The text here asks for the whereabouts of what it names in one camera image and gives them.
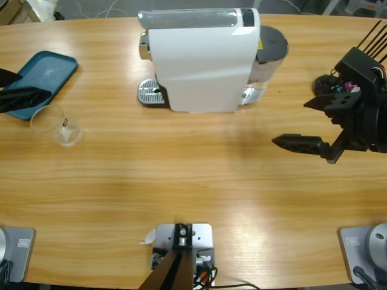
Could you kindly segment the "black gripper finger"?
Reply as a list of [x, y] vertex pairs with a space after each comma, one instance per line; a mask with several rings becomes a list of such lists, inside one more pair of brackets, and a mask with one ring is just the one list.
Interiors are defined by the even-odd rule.
[[18, 73], [6, 70], [6, 69], [0, 69], [0, 87], [5, 88], [8, 85], [11, 85], [14, 82], [17, 82], [20, 80], [22, 76]]
[[37, 106], [50, 98], [50, 91], [32, 86], [1, 91], [1, 113]]

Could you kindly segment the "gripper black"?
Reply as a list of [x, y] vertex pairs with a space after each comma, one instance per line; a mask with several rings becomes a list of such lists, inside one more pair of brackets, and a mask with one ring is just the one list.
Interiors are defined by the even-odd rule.
[[386, 93], [379, 93], [377, 102], [369, 104], [360, 92], [319, 95], [304, 107], [323, 111], [333, 124], [343, 129], [333, 144], [321, 137], [282, 134], [272, 142], [294, 153], [318, 155], [335, 164], [345, 150], [386, 152]]

